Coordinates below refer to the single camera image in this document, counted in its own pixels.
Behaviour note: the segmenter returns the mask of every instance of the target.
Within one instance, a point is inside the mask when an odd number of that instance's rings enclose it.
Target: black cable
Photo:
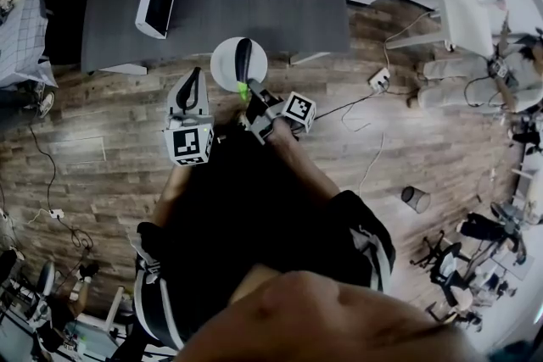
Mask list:
[[[2,183],[0,182],[0,192],[2,192],[2,210],[6,212],[6,197],[3,194]]]
[[[413,94],[414,92],[418,92],[418,89],[413,89],[412,91],[409,91],[409,92],[390,92],[389,89],[390,89],[390,80],[385,78],[385,80],[387,81],[387,83],[389,84],[386,89],[384,89],[384,93],[385,94],[390,94],[390,95],[411,95]]]
[[[355,106],[355,104],[366,101],[368,98],[371,98],[374,95],[375,95],[375,92],[372,92],[370,95],[366,95],[365,97],[359,98],[358,100],[356,100],[356,101],[354,101],[352,103],[344,104],[343,106],[340,106],[340,107],[338,107],[338,108],[336,108],[334,110],[330,110],[329,112],[326,112],[325,114],[321,114],[321,115],[317,116],[315,118],[315,120],[319,120],[320,118],[324,118],[325,116],[329,116],[330,114],[333,114],[333,113],[337,112],[338,110],[345,109],[346,107]]]
[[[466,84],[466,87],[464,88],[464,98],[466,99],[466,104],[470,107],[470,108],[480,108],[481,106],[484,106],[484,104],[471,104],[469,102],[469,100],[467,99],[467,89],[473,84],[475,83],[476,81],[485,81],[487,79],[491,79],[492,77],[490,77],[489,75],[487,75],[486,77],[478,77],[477,79],[473,79],[471,81],[469,81],[467,84]]]
[[[21,249],[23,245],[20,243],[19,238],[17,237],[17,234],[15,234],[14,220],[9,215],[8,215],[8,219],[9,219],[9,224],[11,225],[11,231],[13,232],[15,241],[17,242],[17,245],[15,247],[18,249]]]
[[[70,228],[60,218],[57,218],[57,220],[59,221],[60,225],[65,226],[68,231],[70,231],[71,242],[76,248],[84,247],[88,251],[91,251],[92,248],[94,248],[94,241],[92,240],[91,236],[88,235],[88,232],[80,230],[79,228],[74,228],[73,226]],[[82,238],[77,236],[78,232],[83,235]]]
[[[53,182],[54,182],[54,179],[55,179],[56,176],[57,176],[57,165],[54,163],[53,157],[51,157],[50,154],[43,152],[42,149],[40,148],[39,143],[37,142],[36,134],[34,134],[34,130],[32,130],[32,122],[34,121],[34,119],[36,118],[36,116],[37,116],[37,111],[36,111],[36,115],[34,115],[34,118],[31,119],[31,123],[30,123],[28,126],[29,126],[30,129],[31,129],[32,137],[34,137],[34,143],[36,144],[37,150],[38,150],[41,154],[43,154],[43,155],[49,157],[49,160],[51,160],[51,163],[53,164],[53,178],[51,178],[51,181],[50,181],[49,184],[48,184],[48,208],[49,208],[49,211],[51,211],[51,210],[52,210],[52,208],[51,208],[51,202],[50,202],[51,186],[52,186],[52,184],[53,184]]]
[[[81,264],[81,262],[83,261],[83,258],[85,257],[85,251],[83,251],[83,254],[81,255],[81,257],[79,258],[79,261],[77,261],[76,265],[74,265],[72,267],[72,269],[68,272],[68,274],[66,275],[66,277],[64,278],[64,280],[62,281],[62,283],[57,287],[57,289],[55,290],[54,292],[54,295],[56,296],[58,293],[59,293],[59,290],[60,288],[62,288],[62,286],[66,283],[66,281],[68,281],[68,278],[71,276],[71,274],[74,272],[74,270],[79,266],[79,264]]]
[[[489,100],[489,102],[487,102],[487,104],[491,107],[491,108],[503,108],[503,106],[505,105],[505,103],[502,103],[502,104],[490,104],[492,103],[492,100],[494,98],[496,98],[498,95],[501,95],[500,91],[498,91],[497,93],[495,93]]]

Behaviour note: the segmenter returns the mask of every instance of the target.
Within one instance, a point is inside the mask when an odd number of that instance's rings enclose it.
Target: white stripe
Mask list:
[[[181,350],[184,347],[184,344],[177,331],[176,322],[173,320],[170,295],[168,294],[168,287],[166,286],[166,281],[164,279],[160,279],[160,291],[162,292],[162,306],[164,307],[168,331],[170,332],[171,339],[176,344],[177,350]]]
[[[139,324],[142,325],[143,329],[154,339],[160,341],[149,329],[147,321],[145,320],[145,315],[143,314],[143,305],[142,305],[142,290],[143,290],[143,275],[145,272],[143,270],[138,271],[136,277],[136,285],[134,286],[134,305],[136,306],[136,317],[139,320]]]

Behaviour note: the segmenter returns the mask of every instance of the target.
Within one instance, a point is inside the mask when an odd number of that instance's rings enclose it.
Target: shoe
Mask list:
[[[418,103],[418,97],[411,97],[407,99],[407,107],[409,109],[420,109],[421,106]]]
[[[54,94],[52,92],[48,93],[45,98],[40,103],[40,118],[45,118],[49,113],[49,110],[53,107],[54,104]]]
[[[100,267],[98,266],[98,263],[94,262],[87,266],[80,265],[79,271],[77,272],[78,279],[81,279],[82,281],[90,281],[94,275],[98,273],[100,270]]]
[[[456,232],[460,232],[462,230],[462,225],[464,225],[464,223],[466,223],[465,220],[456,225]]]
[[[15,255],[17,255],[17,259],[19,261],[24,261],[25,260],[25,256],[15,246],[12,246],[10,249],[15,252]]]

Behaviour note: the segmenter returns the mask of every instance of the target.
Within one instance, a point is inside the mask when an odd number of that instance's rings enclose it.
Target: hand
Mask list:
[[[273,132],[266,140],[271,145],[282,145],[294,141],[295,139],[287,121],[283,118],[276,118],[273,121]]]

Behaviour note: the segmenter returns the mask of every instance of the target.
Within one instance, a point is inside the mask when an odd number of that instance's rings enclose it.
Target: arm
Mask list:
[[[514,114],[517,113],[517,100],[515,100],[515,97],[512,95],[511,90],[507,87],[505,82],[501,77],[496,76],[494,78],[495,84],[498,87],[498,91],[500,92],[501,96],[503,97],[503,101],[505,102],[507,108],[510,112],[513,112]]]
[[[504,52],[507,50],[507,47],[509,47],[509,43],[507,42],[507,37],[511,33],[511,29],[509,29],[509,13],[507,12],[506,19],[503,22],[503,26],[501,28],[501,38],[500,42],[498,43],[498,54],[500,56],[503,56]]]
[[[284,120],[273,122],[273,133],[267,141],[316,203],[324,205],[339,195],[339,188],[310,160]]]
[[[175,166],[171,170],[170,178],[168,178],[159,202],[154,208],[152,221],[155,225],[161,228],[165,227],[177,199],[187,190],[192,172],[192,166]]]

